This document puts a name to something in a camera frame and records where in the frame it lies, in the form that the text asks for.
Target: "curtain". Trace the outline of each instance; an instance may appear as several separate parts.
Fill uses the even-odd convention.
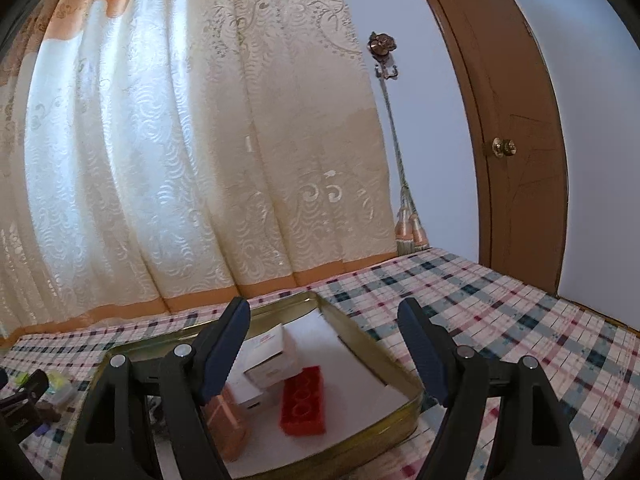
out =
[[[343,0],[43,0],[0,105],[5,338],[394,256]]]

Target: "white wall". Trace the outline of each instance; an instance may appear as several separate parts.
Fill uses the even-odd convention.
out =
[[[407,180],[431,244],[478,260],[478,189],[471,138],[458,80],[426,0],[346,0],[360,43],[372,30],[396,38],[400,76],[387,82]],[[367,53],[392,172],[399,183],[382,92]]]
[[[640,50],[606,0],[516,0],[560,110],[569,216],[559,293],[640,328]]]

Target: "table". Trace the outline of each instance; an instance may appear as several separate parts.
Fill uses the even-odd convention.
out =
[[[314,290],[348,314],[403,365],[415,370],[396,325],[402,298],[414,296],[431,320],[458,344],[485,356],[515,362],[535,356],[543,365],[566,416],[585,478],[603,479],[640,426],[640,338],[604,318],[440,249],[401,256],[313,285],[250,300],[252,307]],[[22,443],[45,479],[58,479],[79,410],[104,353],[113,346],[180,330],[217,318],[225,305],[62,334],[27,335],[0,360],[11,376],[36,368],[73,378],[76,400],[42,437]],[[489,399],[468,478],[482,478],[491,451],[498,399]],[[414,435],[357,469],[349,480],[413,478],[433,442],[434,410],[420,418]]]

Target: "red toy brick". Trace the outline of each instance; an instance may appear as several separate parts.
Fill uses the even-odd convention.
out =
[[[324,384],[319,366],[303,368],[284,381],[280,427],[292,436],[325,433]]]

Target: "door knob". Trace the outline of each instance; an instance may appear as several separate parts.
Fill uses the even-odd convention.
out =
[[[501,139],[500,137],[495,137],[494,142],[491,143],[492,152],[498,158],[503,158],[506,156],[513,156],[518,151],[516,148],[516,143],[511,139]]]

